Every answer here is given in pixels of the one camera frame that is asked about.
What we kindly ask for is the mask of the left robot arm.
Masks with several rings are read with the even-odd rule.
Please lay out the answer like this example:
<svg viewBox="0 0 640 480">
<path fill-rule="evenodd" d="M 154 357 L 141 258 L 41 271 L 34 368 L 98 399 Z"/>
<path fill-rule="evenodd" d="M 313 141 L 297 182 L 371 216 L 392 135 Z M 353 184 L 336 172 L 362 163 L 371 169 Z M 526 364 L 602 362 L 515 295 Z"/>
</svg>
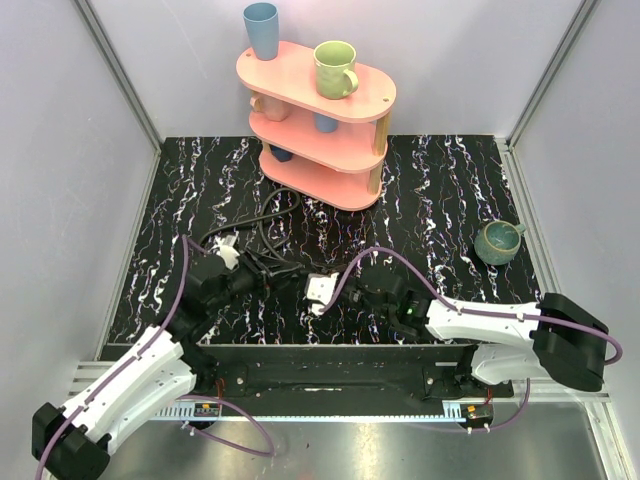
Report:
<svg viewBox="0 0 640 480">
<path fill-rule="evenodd" d="M 199 346 L 215 314 L 253 293 L 273 293 L 296 279 L 293 262 L 253 252 L 185 260 L 165 319 L 104 374 L 63 406 L 43 404 L 33 415 L 35 476 L 97 479 L 117 448 L 162 408 L 183 396 L 203 396 L 221 385 L 218 361 Z"/>
</svg>

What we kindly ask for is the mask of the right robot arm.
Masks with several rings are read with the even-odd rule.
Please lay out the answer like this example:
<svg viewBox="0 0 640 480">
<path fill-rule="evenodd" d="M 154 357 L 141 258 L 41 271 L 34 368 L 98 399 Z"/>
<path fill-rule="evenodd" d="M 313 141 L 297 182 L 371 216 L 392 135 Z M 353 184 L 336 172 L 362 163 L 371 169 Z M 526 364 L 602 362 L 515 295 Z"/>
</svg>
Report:
<svg viewBox="0 0 640 480">
<path fill-rule="evenodd" d="M 370 267 L 357 278 L 341 276 L 333 297 L 374 311 L 411 342 L 473 342 L 453 374 L 466 396 L 528 378 L 550 378 L 583 392 L 598 392 L 604 384 L 609 329 L 559 293 L 524 304 L 439 299 L 385 267 Z"/>
</svg>

